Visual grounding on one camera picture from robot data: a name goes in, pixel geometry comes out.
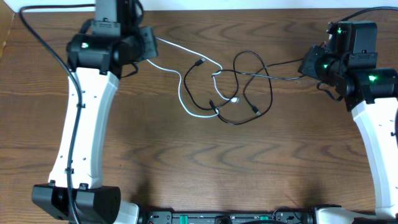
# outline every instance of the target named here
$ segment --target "white backdrop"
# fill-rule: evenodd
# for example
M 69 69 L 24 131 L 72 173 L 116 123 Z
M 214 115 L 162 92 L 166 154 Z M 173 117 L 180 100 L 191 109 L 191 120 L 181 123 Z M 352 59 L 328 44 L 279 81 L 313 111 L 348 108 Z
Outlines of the white backdrop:
M 4 0 L 12 10 L 22 6 L 46 4 L 88 4 L 95 0 Z M 153 10 L 222 10 L 222 9 L 299 9 L 299 8 L 362 8 L 397 6 L 398 0 L 141 0 L 146 11 Z M 64 9 L 51 11 L 92 11 Z

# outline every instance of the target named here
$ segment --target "cable plug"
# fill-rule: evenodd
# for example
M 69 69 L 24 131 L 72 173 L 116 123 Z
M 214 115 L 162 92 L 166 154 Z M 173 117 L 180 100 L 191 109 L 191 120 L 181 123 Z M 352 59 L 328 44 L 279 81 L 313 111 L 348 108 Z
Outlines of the cable plug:
M 257 108 L 256 106 L 253 106 L 251 109 L 253 110 L 253 112 L 254 112 L 257 116 L 261 115 L 261 113 L 260 113 L 260 111 L 259 111 L 259 108 Z
M 199 66 L 201 64 L 203 64 L 203 62 L 206 62 L 205 58 L 200 59 L 199 61 L 195 62 L 195 66 Z

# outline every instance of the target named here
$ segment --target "wooden tabletop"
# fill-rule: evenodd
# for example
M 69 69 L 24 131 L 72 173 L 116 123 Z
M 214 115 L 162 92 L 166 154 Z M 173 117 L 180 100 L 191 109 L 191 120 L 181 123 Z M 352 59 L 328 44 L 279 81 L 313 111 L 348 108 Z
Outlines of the wooden tabletop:
M 327 40 L 328 21 L 356 10 L 300 9 L 147 12 L 144 24 L 157 36 L 201 52 L 232 68 L 242 50 L 266 64 L 303 57 Z M 27 19 L 66 59 L 65 46 L 90 12 L 33 13 Z M 358 17 L 377 22 L 378 67 L 398 68 L 398 14 Z M 185 73 L 199 57 L 158 42 L 153 62 Z M 270 68 L 271 75 L 297 76 L 299 64 Z M 145 207 L 176 211 L 267 211 L 335 203 L 349 210 L 374 209 L 374 187 L 358 128 L 344 102 L 317 91 L 317 81 L 272 81 L 274 103 L 263 117 L 230 126 L 217 118 L 188 115 L 178 101 L 178 76 L 147 62 L 120 82 L 109 115 L 103 155 L 104 185 L 120 187 L 122 198 Z M 253 56 L 236 68 L 255 72 Z M 221 102 L 206 62 L 188 79 L 199 104 Z M 126 66 L 124 73 L 131 72 Z M 249 77 L 239 76 L 244 83 Z M 226 95 L 232 74 L 218 80 Z M 46 183 L 58 153 L 68 100 L 67 74 L 16 18 L 0 61 L 0 220 L 57 221 L 31 201 L 32 186 Z M 257 78 L 248 97 L 267 108 L 267 80 Z M 183 91 L 183 99 L 198 111 Z M 221 113 L 244 120 L 253 112 L 241 98 Z

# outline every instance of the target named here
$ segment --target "green led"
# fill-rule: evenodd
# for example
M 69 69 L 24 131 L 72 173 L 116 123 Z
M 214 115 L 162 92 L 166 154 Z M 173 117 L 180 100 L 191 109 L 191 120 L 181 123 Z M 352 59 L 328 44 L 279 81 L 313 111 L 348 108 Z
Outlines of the green led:
M 370 75 L 369 80 L 371 80 L 373 82 L 374 80 L 377 80 L 377 77 L 375 77 L 374 75 Z

